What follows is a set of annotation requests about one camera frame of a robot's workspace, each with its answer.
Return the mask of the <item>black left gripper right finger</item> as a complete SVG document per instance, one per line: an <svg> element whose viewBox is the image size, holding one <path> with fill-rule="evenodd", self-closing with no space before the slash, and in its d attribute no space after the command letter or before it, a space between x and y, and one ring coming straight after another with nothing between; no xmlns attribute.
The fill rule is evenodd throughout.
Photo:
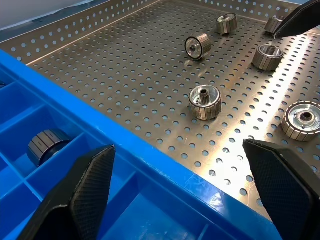
<svg viewBox="0 0 320 240"><path fill-rule="evenodd" d="M320 240L320 178L297 154L275 143L244 139L262 204L283 240Z"/></svg>

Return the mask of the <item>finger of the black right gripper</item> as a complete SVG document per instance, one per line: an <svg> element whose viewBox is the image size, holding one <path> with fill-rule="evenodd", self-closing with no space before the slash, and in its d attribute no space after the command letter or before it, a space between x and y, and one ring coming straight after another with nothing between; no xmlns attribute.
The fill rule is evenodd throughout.
<svg viewBox="0 0 320 240"><path fill-rule="evenodd" d="M274 32L274 39L298 36L320 26L320 0L309 0L290 13Z"/></svg>

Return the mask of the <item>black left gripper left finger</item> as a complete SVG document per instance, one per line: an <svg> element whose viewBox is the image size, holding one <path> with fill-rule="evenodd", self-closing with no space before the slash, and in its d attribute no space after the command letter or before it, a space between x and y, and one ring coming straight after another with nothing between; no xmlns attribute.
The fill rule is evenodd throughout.
<svg viewBox="0 0 320 240"><path fill-rule="evenodd" d="M96 240L110 194L116 149L80 156L43 199L18 240Z"/></svg>

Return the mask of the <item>blue compartment tray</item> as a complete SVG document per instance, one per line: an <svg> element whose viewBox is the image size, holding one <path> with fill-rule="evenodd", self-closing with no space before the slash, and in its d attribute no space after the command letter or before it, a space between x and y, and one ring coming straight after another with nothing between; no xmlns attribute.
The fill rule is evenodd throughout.
<svg viewBox="0 0 320 240"><path fill-rule="evenodd" d="M36 167L29 142L70 143ZM19 235L82 155L115 147L96 240L281 240L275 226L113 120L0 50L0 240Z"/></svg>

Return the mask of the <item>perforated metal tray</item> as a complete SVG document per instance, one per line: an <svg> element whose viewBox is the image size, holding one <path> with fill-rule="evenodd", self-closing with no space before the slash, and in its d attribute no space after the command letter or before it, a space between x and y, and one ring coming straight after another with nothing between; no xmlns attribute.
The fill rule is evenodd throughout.
<svg viewBox="0 0 320 240"><path fill-rule="evenodd" d="M69 91L161 153L262 216L242 144L253 138L293 150L320 178L320 137L294 141L281 130L298 101L320 104L320 29L273 40L269 17L297 4L278 0L110 0L5 39L0 50ZM237 16L220 35L216 20ZM186 39L206 33L210 52L192 60ZM275 71L252 64L261 45L284 52ZM194 117L189 94L220 90L221 112Z"/></svg>

